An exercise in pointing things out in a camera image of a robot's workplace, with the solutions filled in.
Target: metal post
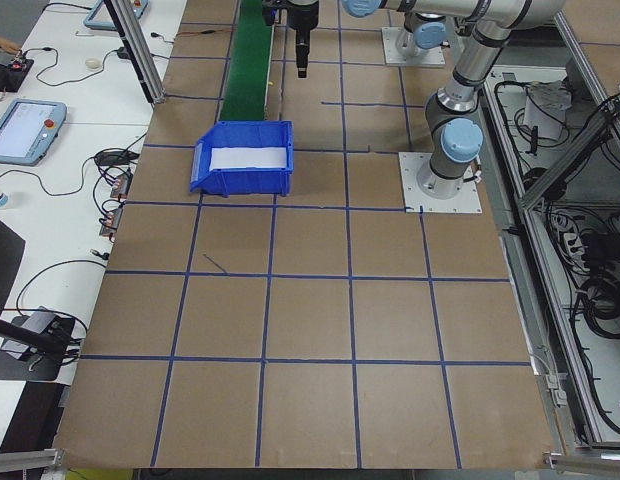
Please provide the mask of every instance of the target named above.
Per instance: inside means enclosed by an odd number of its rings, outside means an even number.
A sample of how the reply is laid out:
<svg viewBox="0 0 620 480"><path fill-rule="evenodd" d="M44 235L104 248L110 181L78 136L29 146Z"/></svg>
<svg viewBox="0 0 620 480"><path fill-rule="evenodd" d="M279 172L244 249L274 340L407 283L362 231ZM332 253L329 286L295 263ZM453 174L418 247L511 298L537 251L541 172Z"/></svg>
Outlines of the metal post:
<svg viewBox="0 0 620 480"><path fill-rule="evenodd" d="M601 456L566 456L551 453L547 457L550 466L559 473L576 472L605 477L620 478L620 459L604 459Z"/></svg>
<svg viewBox="0 0 620 480"><path fill-rule="evenodd" d="M57 466L63 451L48 449L40 452L0 453L0 473Z"/></svg>
<svg viewBox="0 0 620 480"><path fill-rule="evenodd" d="M162 103L165 100L165 91L161 78L130 0L104 0L104 4L119 32L123 46L130 55L146 99L152 104Z"/></svg>

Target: metal bracket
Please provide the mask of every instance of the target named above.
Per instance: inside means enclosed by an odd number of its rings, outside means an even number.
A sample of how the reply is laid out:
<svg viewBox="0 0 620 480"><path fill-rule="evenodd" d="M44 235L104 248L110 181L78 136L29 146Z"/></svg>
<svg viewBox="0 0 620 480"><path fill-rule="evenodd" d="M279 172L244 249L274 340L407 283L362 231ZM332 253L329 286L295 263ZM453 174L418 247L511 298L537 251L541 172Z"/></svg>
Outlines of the metal bracket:
<svg viewBox="0 0 620 480"><path fill-rule="evenodd" d="M420 213L473 213L480 214L481 202L474 182L464 183L459 193L449 200L432 198L421 190L417 184L417 172L421 165L430 161L431 153L401 152L399 165L401 168L401 183L403 184L403 199L406 212ZM468 167L466 177L472 176Z"/></svg>
<svg viewBox="0 0 620 480"><path fill-rule="evenodd" d="M397 51L395 42L402 27L383 27L381 36L383 38L383 52L386 57L386 65L394 67L426 67L426 68L443 68L446 65L446 59L443 56L441 47L435 47L431 50L424 50L415 57L404 57Z"/></svg>
<svg viewBox="0 0 620 480"><path fill-rule="evenodd" d="M59 466L63 450L47 449L39 452L0 453L0 473Z"/></svg>

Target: wire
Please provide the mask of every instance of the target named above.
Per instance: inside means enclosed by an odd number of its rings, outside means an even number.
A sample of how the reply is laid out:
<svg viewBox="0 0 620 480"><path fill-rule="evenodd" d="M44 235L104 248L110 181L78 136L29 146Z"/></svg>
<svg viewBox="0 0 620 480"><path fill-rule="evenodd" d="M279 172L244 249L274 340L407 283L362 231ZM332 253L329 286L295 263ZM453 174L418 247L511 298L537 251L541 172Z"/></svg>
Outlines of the wire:
<svg viewBox="0 0 620 480"><path fill-rule="evenodd" d="M601 223L606 231L610 230L610 218L604 220L592 209L577 206L562 207L560 210L553 210L552 203L548 202L548 204L543 208L545 216L544 224L548 230L550 243L555 250L558 250L559 248L557 237L553 233L553 229L556 229L557 222L561 222L562 227L566 229L565 231L568 231L568 228L576 229L575 231L577 234L580 234L585 230L594 231L592 228L580 228L577 225L577 220L568 215L567 212L570 210L585 213L591 218L594 218L597 222ZM578 321L577 317L582 316L588 328L595 335L609 339L620 339L620 329L619 331L612 332L604 328L601 324L601 321L613 320L615 317L620 317L620 291L615 286L616 280L614 277L608 273L602 273L600 271L590 274L589 277L581 283L577 282L574 272L570 268L569 264L566 264L565 259L562 257L560 252L557 252L557 255L563 265L563 270L566 278L568 279L568 283L572 283L574 285L574 291L577 292L577 296L575 298L573 296L573 288L568 289L570 295L568 321L570 323L572 336L586 374L588 389L601 419L614 432L620 435L620 426L614 423L609 416L609 412L605 410L601 403L595 383L592 362L585 353L586 349L581 343L576 326Z"/></svg>
<svg viewBox="0 0 620 480"><path fill-rule="evenodd" d="M499 90L501 89L501 87L505 87L505 86L508 86L508 85L515 85L517 87L520 87L522 84L519 83L519 82L510 82L510 81L499 82L499 83L497 83L494 86L494 97L495 97L495 100L497 101L497 107L499 109L499 113L501 114L501 120L503 121L503 125L506 128L506 134L508 135L508 139L510 140L510 145L512 147L512 150L514 151L514 155L515 155L515 158L517 160L517 170L519 172L519 177L523 178L524 177L524 172L523 172L522 164L526 166L528 171L532 170L532 167L523 158L523 156L521 155L521 152L519 152L519 148L517 147L517 143L516 143L516 141L514 139L514 136L512 135L512 132L510 130L510 126L508 124L508 115L506 114L506 110L503 107L503 103L501 102L501 98L499 97Z"/></svg>
<svg viewBox="0 0 620 480"><path fill-rule="evenodd" d="M115 158L115 160L112 163L117 163L117 161L119 159L121 159L124 156L126 156L127 153L130 151L130 149L132 147L134 147L137 143L139 143L141 140L143 140L147 134L148 134L148 132L146 131L145 133L143 133L143 135L140 135L132 143L130 143L127 147L121 149L121 151L119 152L119 155L117 156L117 158ZM108 152L108 151L112 151L112 150L116 150L116 149L107 148L107 149L101 150L100 152L97 152L97 154L94 156L94 158L96 159L99 156L100 153ZM128 170L123 170L122 168L120 168L117 165L110 165L110 166L108 166L107 168L104 169L104 168L102 168L101 165L97 164L97 168L99 169L100 177L97 179L97 181L94 183L94 185L92 187L92 200L94 201L94 204L97 207L97 210L99 210L99 213L102 215L102 218L100 219L99 223L101 223L101 225L103 225L103 222L101 222L101 220L105 221L105 217L107 216L108 212L106 212L105 209L103 208L103 204L100 204L99 200L97 200L97 188L99 186L99 182L101 180L105 180L106 183L108 185L110 185L110 186L112 186L114 184L114 182L116 181L116 178L113 177L112 175L110 175L110 173L109 173L110 169L120 170L121 172L126 174L129 179L132 179L132 172L130 172L129 168L128 168Z"/></svg>
<svg viewBox="0 0 620 480"><path fill-rule="evenodd" d="M117 53L116 50L110 50L109 52L107 52L104 56L103 59L101 60L101 68L99 70L97 70L96 72L92 72L88 75L86 75L85 77L81 77L81 78L75 78L72 80L64 80L63 82L59 82L59 83L50 83L50 82L46 82L45 80L43 80L41 78L41 75L50 70L51 68L54 68L57 66L57 64L59 63L59 50L57 50L56 48L53 47L43 47L43 48L31 48L29 50L26 50L23 55L25 56L28 52L31 51L37 51L37 50L41 50L44 52L54 52L54 62L51 65L48 65L47 67L44 67L39 73L37 73L35 75L35 78L40 81L41 83L43 83L44 85L47 85L48 87L60 87L61 85L67 85L68 83L78 83L78 82L83 82L84 80L87 80L89 78L94 77L95 75L99 75L100 73L103 73L106 69L106 60L108 59L108 57L110 55L112 55L113 53Z"/></svg>
<svg viewBox="0 0 620 480"><path fill-rule="evenodd" d="M66 2L52 2L47 4L45 7L43 7L41 9L41 13L45 12L48 7L52 7L54 5L64 5L66 7L75 7L75 8L80 8L82 10L92 10L92 7L85 7L83 5L77 5L75 3L66 3ZM58 12L58 11L53 11L54 13L73 13L73 12Z"/></svg>
<svg viewBox="0 0 620 480"><path fill-rule="evenodd" d="M93 265L98 265L98 266L100 266L100 267L106 268L106 266L105 266L103 263L101 263L101 262L97 262L97 261L95 261L95 260L84 260L84 259L79 259L79 260L64 260L63 262L57 262L57 263L54 263L54 264L52 264L52 265L49 265L49 266L47 266L46 268L44 268L43 270L39 271L39 273L37 273L37 274L36 274L35 276L33 276L30 280L28 280L28 281L26 282L26 284L23 286L23 288L21 289L21 291L20 291L20 292L19 292L19 294L17 295L17 299L16 299L16 301L15 301L15 305L16 305L16 310L17 310L17 312L19 312L21 315L24 315L24 313L23 313L23 311L22 311L21 307L19 306L19 303L21 303L21 302L20 302L20 300L22 299L22 297L23 297L24 293L26 292L26 290L28 289L28 287L30 287L30 285L32 285L32 283L33 283L33 282L34 282L37 278L39 278L41 275L43 275L43 274L44 274L44 273L46 273L47 271L52 270L53 268L57 268L57 267L60 267L60 266L62 266L62 265L69 265L69 264L71 264L71 263L91 263L91 264L93 264Z"/></svg>
<svg viewBox="0 0 620 480"><path fill-rule="evenodd" d="M604 421L608 427L610 427L614 432L620 435L620 427L614 423L614 421L609 417L608 412L606 412L605 408L601 404L601 399L599 398L599 392L597 391L597 386L595 384L594 379L594 370L592 367L592 363L590 359L585 353L585 348L581 343L581 339L579 338L579 334L577 332L577 314L578 314L578 303L575 302L570 312L570 326L572 330L572 336L574 337L574 341L577 345L577 350L579 351L579 357L581 358L581 363L583 364L586 378L588 381L588 389L590 390L590 395L592 396L592 400L594 401L595 407L599 416Z"/></svg>
<svg viewBox="0 0 620 480"><path fill-rule="evenodd" d="M4 87L3 91L1 92L0 95L0 103L6 98L6 89Z"/></svg>
<svg viewBox="0 0 620 480"><path fill-rule="evenodd" d="M6 175L10 174L10 173L21 173L23 175L30 175L31 177L35 177L38 181L39 181L39 185L41 186L41 189L43 190L43 192L48 195L49 197L66 197L68 195L74 195L75 193L79 193L81 190L83 190L83 187L85 186L86 183L86 172L85 172L85 167L88 164L88 162L90 160L92 160L93 157L90 158L86 158L83 162L83 164L81 165L81 184L79 185L79 187L77 187L74 190L71 190L69 192L62 192L62 193L52 193L50 190L48 190L46 188L46 186L43 184L43 180L41 179L41 177L39 175L37 175L36 173L33 172L28 172L25 170L8 170L6 172L3 172L0 175L0 179L2 179L3 177L5 177Z"/></svg>

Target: electronic device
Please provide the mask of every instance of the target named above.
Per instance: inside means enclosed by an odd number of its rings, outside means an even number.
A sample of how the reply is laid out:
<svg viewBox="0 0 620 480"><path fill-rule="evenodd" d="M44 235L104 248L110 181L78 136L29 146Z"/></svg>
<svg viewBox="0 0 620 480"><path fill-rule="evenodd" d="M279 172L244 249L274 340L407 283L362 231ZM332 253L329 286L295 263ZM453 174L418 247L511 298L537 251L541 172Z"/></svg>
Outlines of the electronic device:
<svg viewBox="0 0 620 480"><path fill-rule="evenodd" d="M143 12L148 6L148 0L130 0L130 3L132 4L135 17L137 17L137 19L141 18L141 15L143 15ZM103 4L103 0L99 0L95 6L92 7L92 10L88 13L83 24L92 30L117 30L112 22L112 18L110 18L108 9Z"/></svg>
<svg viewBox="0 0 620 480"><path fill-rule="evenodd" d="M34 165L66 118L63 103L15 99L0 119L0 163Z"/></svg>
<svg viewBox="0 0 620 480"><path fill-rule="evenodd" d="M32 69L34 60L27 59L21 51L8 65L0 63L0 92L16 92Z"/></svg>
<svg viewBox="0 0 620 480"><path fill-rule="evenodd" d="M10 296L26 242L0 221L0 312Z"/></svg>

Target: cardboard surface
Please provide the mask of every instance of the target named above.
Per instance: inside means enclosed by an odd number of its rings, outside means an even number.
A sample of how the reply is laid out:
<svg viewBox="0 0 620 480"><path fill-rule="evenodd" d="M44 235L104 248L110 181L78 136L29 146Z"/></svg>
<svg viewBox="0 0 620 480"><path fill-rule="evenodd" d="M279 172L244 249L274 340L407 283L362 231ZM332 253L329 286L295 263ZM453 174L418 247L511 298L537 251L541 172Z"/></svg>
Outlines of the cardboard surface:
<svg viewBox="0 0 620 480"><path fill-rule="evenodd" d="M307 80L275 29L290 195L222 198L187 185L237 2L189 1L181 31L221 31L177 37L181 96L141 154L55 441L66 466L525 469L551 450L485 192L482 215L403 211L395 152L432 148L422 106L447 74L381 67L378 27L401 16L337 5Z"/></svg>

